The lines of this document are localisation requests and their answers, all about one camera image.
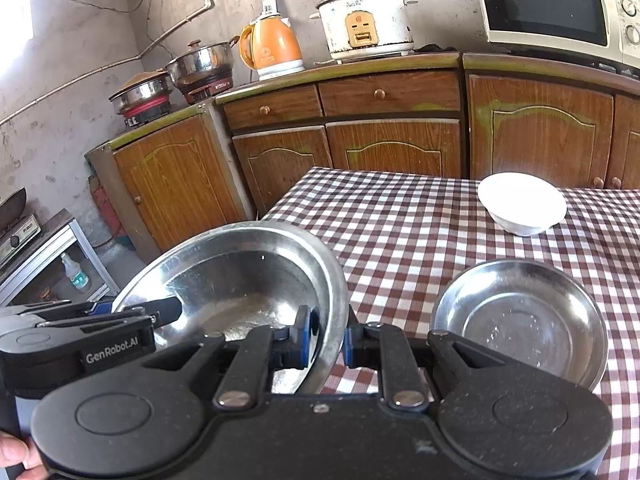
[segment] white bowl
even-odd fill
[[[478,186],[478,198],[505,231],[533,236],[566,215],[566,200],[554,186],[526,173],[495,173]]]

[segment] gas stove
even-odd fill
[[[20,218],[0,238],[0,269],[11,261],[41,231],[40,223],[31,214]]]

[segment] bright light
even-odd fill
[[[0,75],[33,38],[30,0],[0,0]]]

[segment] pipe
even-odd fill
[[[116,67],[118,65],[123,65],[125,63],[130,63],[131,61],[137,61],[137,60],[142,59],[142,57],[147,52],[149,52],[153,47],[155,47],[158,43],[160,43],[160,41],[164,40],[164,38],[166,38],[169,34],[175,32],[178,28],[182,27],[185,23],[189,23],[191,20],[193,20],[194,18],[196,18],[197,16],[199,16],[203,12],[206,12],[207,10],[211,9],[212,7],[213,7],[213,0],[204,0],[204,4],[203,4],[202,7],[200,7],[195,12],[192,12],[189,16],[187,16],[183,20],[180,20],[180,22],[176,23],[168,31],[166,31],[165,33],[161,34],[156,40],[153,40],[142,52],[140,52],[140,54],[137,54],[136,56],[132,56],[132,57],[127,57],[127,59],[121,59],[120,61],[115,61],[113,63],[109,63],[108,65],[101,66],[100,68],[96,68],[95,70],[91,70],[91,72],[87,72],[86,74],[79,75],[75,79],[72,79],[71,81],[68,81],[68,82],[64,83],[63,85],[60,85],[59,87],[54,88],[53,90],[50,90],[46,94],[41,95],[37,99],[34,99],[30,103],[25,104],[22,108],[16,110],[14,113],[12,113],[10,115],[7,115],[7,117],[5,117],[4,119],[2,119],[0,121],[0,126],[2,126],[5,123],[8,123],[12,119],[16,118],[23,111],[28,110],[29,108],[31,108],[32,106],[35,106],[36,104],[38,104],[41,101],[44,101],[44,99],[46,99],[47,97],[50,97],[53,94],[57,94],[61,90],[64,90],[65,88],[68,88],[69,86],[71,86],[71,85],[73,85],[73,84],[75,84],[75,83],[77,83],[79,81],[82,81],[82,79],[86,79],[86,78],[88,78],[88,77],[90,77],[92,75],[95,75],[97,73],[103,72],[104,70],[108,70],[110,68],[114,68],[114,67]]]

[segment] metal screw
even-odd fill
[[[220,394],[218,402],[221,406],[228,406],[230,408],[242,408],[246,406],[251,400],[251,396],[247,392],[240,392],[238,390],[229,390]]]
[[[415,408],[424,402],[424,395],[415,390],[403,390],[394,395],[394,403],[402,408]]]
[[[329,413],[328,404],[316,404],[314,406],[314,413]]]

